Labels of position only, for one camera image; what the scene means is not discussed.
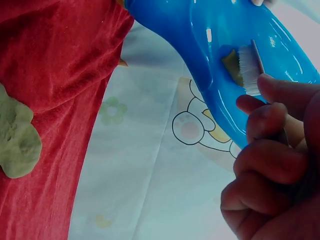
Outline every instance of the red fabric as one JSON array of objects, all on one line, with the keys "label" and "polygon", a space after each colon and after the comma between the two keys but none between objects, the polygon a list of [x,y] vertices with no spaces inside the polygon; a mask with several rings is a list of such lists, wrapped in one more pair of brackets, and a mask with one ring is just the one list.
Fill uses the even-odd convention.
[{"label": "red fabric", "polygon": [[43,143],[31,174],[0,170],[1,240],[67,239],[94,121],[132,24],[116,0],[0,0],[0,82],[34,111]]}]

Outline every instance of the toothbrush bristles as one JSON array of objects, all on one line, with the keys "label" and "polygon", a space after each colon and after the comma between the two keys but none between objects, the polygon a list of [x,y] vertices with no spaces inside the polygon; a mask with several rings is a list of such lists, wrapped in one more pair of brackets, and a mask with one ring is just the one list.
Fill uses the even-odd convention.
[{"label": "toothbrush bristles", "polygon": [[258,77],[261,74],[257,54],[252,45],[241,46],[238,50],[240,73],[246,94],[259,96]]}]

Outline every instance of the blue plastic object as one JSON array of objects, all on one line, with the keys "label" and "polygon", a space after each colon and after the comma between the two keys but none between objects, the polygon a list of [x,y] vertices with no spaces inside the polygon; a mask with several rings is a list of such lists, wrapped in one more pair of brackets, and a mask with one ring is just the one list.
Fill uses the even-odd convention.
[{"label": "blue plastic object", "polygon": [[250,0],[126,0],[125,7],[181,55],[214,119],[240,148],[248,144],[248,116],[237,109],[236,99],[246,93],[231,79],[222,57],[254,39],[267,74],[320,83],[291,34],[268,8]]}]

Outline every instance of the play dough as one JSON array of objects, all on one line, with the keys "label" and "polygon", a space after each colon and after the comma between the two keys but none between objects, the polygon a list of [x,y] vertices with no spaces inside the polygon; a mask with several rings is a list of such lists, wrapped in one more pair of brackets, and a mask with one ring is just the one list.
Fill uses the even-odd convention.
[{"label": "play dough", "polygon": [[226,70],[229,72],[230,76],[234,80],[234,82],[243,87],[244,86],[244,80],[240,73],[240,66],[239,66],[239,57],[237,55],[237,52],[235,49],[231,51],[231,53],[222,58],[222,62],[226,68]]},{"label": "play dough", "polygon": [[29,174],[39,161],[42,142],[31,124],[33,117],[32,110],[9,97],[0,84],[0,166],[9,178]]}]

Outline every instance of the green flower print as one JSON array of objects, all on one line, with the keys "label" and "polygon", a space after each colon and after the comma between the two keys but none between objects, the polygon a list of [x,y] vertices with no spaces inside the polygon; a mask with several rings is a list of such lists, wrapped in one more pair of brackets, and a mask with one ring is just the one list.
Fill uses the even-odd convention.
[{"label": "green flower print", "polygon": [[110,125],[111,123],[119,125],[124,121],[124,114],[127,110],[127,106],[119,103],[115,96],[109,97],[101,105],[99,111],[101,121],[104,125]]}]

